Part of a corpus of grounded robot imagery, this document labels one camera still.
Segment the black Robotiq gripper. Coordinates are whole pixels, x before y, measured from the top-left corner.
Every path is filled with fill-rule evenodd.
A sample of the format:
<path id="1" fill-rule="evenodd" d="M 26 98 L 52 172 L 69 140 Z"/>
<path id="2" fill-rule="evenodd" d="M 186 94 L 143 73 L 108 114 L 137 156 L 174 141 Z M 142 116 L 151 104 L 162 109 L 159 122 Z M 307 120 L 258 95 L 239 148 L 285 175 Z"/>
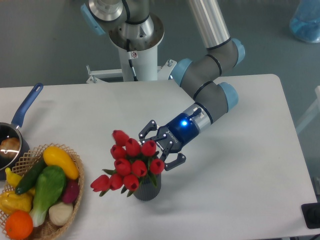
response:
<path id="1" fill-rule="evenodd" d="M 194 118 L 200 112 L 191 115 L 180 113 L 164 126 L 158 126 L 155 120 L 150 120 L 138 134 L 138 142 L 144 145 L 146 142 L 154 141 L 161 149 L 161 160 L 165 161 L 169 154 L 178 153 L 182 148 L 193 140 L 200 131 L 194 122 Z M 186 162 L 186 156 L 178 153 L 177 158 L 164 165 L 166 171 L 170 171 Z"/>

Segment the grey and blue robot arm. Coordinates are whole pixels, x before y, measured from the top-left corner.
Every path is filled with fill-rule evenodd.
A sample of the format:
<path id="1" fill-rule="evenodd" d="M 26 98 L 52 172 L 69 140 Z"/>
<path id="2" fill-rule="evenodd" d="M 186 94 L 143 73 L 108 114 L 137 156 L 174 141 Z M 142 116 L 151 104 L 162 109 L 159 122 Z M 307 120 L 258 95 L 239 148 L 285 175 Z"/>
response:
<path id="1" fill-rule="evenodd" d="M 97 35 L 108 34 L 117 48 L 125 82 L 172 79 L 193 99 L 190 107 L 166 125 L 150 121 L 139 133 L 144 144 L 147 134 L 156 132 L 152 140 L 162 151 L 161 160 L 177 154 L 176 160 L 165 163 L 167 171 L 185 162 L 182 148 L 186 144 L 238 103 L 236 90 L 215 80 L 245 56 L 241 42 L 230 37 L 217 1 L 190 0 L 188 6 L 207 53 L 199 61 L 168 60 L 163 66 L 158 65 L 158 45 L 164 37 L 164 25 L 151 13 L 149 1 L 90 0 L 80 8 L 92 30 Z"/>

